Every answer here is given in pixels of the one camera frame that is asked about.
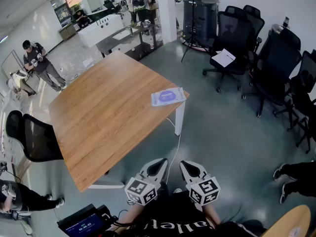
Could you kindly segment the purple wet wipe lid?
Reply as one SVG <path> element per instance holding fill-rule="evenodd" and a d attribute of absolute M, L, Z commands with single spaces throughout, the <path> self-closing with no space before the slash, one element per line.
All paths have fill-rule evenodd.
<path fill-rule="evenodd" d="M 159 95 L 159 100 L 161 102 L 173 101 L 175 100 L 175 98 L 176 98 L 176 95 L 171 90 L 162 91 Z"/>

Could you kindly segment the white wet wipe pack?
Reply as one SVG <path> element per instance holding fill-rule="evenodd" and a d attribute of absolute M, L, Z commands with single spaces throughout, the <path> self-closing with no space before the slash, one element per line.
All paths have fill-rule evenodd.
<path fill-rule="evenodd" d="M 166 90 L 171 90 L 175 93 L 176 98 L 173 101 L 168 101 L 168 102 L 161 102 L 159 100 L 159 95 L 162 91 L 166 91 Z M 170 104 L 174 104 L 174 103 L 179 103 L 179 102 L 184 102 L 186 100 L 186 96 L 184 94 L 184 91 L 181 87 L 174 87 L 174 88 L 168 88 L 165 90 L 162 90 L 159 92 L 155 92 L 151 94 L 151 103 L 153 107 L 160 107 L 160 106 L 166 106 L 166 105 L 170 105 Z"/>

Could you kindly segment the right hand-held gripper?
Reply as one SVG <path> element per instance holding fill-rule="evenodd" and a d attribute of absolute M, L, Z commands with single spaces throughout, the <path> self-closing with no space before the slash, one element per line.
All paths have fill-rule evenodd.
<path fill-rule="evenodd" d="M 200 206 L 218 199 L 220 186 L 215 177 L 207 174 L 205 168 L 195 162 L 182 160 L 180 169 L 185 181 L 193 181 L 193 177 L 202 177 L 186 185 L 189 197 Z"/>

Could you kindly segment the person's black printed shirt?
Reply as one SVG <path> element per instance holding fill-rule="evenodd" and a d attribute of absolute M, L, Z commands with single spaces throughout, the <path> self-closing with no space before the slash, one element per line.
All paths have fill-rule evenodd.
<path fill-rule="evenodd" d="M 113 237 L 260 237 L 266 229 L 257 220 L 221 221 L 214 227 L 198 210 L 187 191 L 169 194 L 162 184 L 158 197 L 144 206 L 130 224 L 109 228 Z"/>

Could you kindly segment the person's right forearm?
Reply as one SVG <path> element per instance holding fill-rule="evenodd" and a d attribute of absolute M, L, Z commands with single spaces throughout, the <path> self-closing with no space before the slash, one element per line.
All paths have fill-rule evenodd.
<path fill-rule="evenodd" d="M 205 214 L 206 219 L 214 226 L 217 227 L 221 224 L 221 219 L 215 211 L 213 205 L 208 203 L 202 206 L 202 211 Z"/>

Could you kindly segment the white paper sheet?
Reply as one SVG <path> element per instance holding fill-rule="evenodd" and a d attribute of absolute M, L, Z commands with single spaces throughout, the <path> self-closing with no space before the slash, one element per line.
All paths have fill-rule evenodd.
<path fill-rule="evenodd" d="M 211 59 L 216 61 L 218 64 L 220 64 L 224 68 L 227 67 L 236 59 L 236 57 L 232 55 L 226 49 L 223 49 L 221 51 L 215 51 L 215 52 L 216 52 L 216 55 L 212 56 Z"/>

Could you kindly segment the black glass table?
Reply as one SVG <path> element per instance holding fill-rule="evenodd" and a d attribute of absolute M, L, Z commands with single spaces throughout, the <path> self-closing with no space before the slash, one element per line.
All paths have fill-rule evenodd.
<path fill-rule="evenodd" d="M 149 33 L 151 34 L 149 35 L 150 43 L 147 43 L 143 40 L 143 34 L 146 30 L 149 30 Z M 143 58 L 163 46 L 163 40 L 158 40 L 156 37 L 155 26 L 153 24 L 150 24 L 147 28 L 144 28 L 142 26 L 136 28 L 125 27 L 98 42 L 96 44 L 96 47 L 101 53 L 102 58 L 105 58 L 113 52 L 114 48 L 121 44 L 129 44 L 136 37 L 138 37 L 140 43 L 137 44 L 135 47 L 131 47 L 127 51 L 123 51 L 124 54 L 136 61 L 142 60 Z"/>

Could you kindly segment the black mesh office chair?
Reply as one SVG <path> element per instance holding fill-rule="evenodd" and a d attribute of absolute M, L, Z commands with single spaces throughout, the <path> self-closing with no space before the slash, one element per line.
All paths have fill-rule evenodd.
<path fill-rule="evenodd" d="M 5 131 L 18 141 L 25 157 L 31 162 L 63 160 L 53 126 L 19 110 L 11 111 L 6 119 Z"/>

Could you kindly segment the person's left forearm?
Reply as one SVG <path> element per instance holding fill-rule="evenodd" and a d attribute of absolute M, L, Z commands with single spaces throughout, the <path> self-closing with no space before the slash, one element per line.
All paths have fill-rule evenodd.
<path fill-rule="evenodd" d="M 134 204 L 123 216 L 118 219 L 121 224 L 132 223 L 144 210 L 144 206 L 140 204 Z"/>

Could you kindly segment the white legged robot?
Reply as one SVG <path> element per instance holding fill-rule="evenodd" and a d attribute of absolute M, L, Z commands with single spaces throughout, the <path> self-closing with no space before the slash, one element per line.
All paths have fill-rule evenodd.
<path fill-rule="evenodd" d="M 36 95 L 37 93 L 26 83 L 25 79 L 27 77 L 28 76 L 25 72 L 17 70 L 14 73 L 10 73 L 10 77 L 7 80 L 6 84 L 15 94 L 23 90 L 27 93 L 29 97 L 32 95 Z"/>

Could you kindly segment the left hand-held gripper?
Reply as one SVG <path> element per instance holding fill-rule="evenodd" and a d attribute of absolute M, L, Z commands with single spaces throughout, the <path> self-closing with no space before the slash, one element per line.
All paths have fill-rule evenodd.
<path fill-rule="evenodd" d="M 140 174 L 132 177 L 124 188 L 127 198 L 137 204 L 147 205 L 158 196 L 160 183 L 168 167 L 167 158 L 158 158 L 145 164 Z M 155 174 L 154 181 L 142 174 Z"/>

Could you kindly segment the black tripod stand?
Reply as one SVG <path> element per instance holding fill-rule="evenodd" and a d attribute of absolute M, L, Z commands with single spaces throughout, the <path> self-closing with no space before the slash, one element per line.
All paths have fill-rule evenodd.
<path fill-rule="evenodd" d="M 196 33 L 195 33 L 195 0 L 192 0 L 192 25 L 191 25 L 191 37 L 189 38 L 189 42 L 187 44 L 186 50 L 181 58 L 181 62 L 183 62 L 186 53 L 188 50 L 193 49 L 194 41 L 198 44 L 198 47 L 202 48 L 205 52 L 209 52 L 209 50 L 205 47 L 205 45 L 202 45 L 197 39 L 196 39 Z"/>

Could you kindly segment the white counter block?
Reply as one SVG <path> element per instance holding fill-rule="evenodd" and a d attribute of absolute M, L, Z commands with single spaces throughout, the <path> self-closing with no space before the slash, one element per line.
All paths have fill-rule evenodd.
<path fill-rule="evenodd" d="M 103 39 L 123 29 L 122 18 L 119 14 L 110 14 L 96 20 L 91 25 L 79 31 L 79 38 L 83 45 L 91 48 Z"/>

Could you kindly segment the black screen device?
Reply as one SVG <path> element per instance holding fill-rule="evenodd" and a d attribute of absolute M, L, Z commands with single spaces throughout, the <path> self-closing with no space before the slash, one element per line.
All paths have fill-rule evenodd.
<path fill-rule="evenodd" d="M 90 204 L 60 220 L 57 225 L 68 237 L 105 237 L 106 230 L 117 219 L 105 205 L 96 208 Z"/>

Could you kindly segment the white table leg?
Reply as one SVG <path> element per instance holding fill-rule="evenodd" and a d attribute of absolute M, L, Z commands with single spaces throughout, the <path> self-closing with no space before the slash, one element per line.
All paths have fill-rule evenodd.
<path fill-rule="evenodd" d="M 102 176 L 91 184 L 88 189 L 121 189 L 125 184 L 108 176 Z"/>
<path fill-rule="evenodd" d="M 176 109 L 175 114 L 175 134 L 180 136 L 182 132 L 182 125 L 183 125 L 183 118 L 184 118 L 184 111 L 185 111 L 185 103 L 186 101 L 182 102 Z"/>

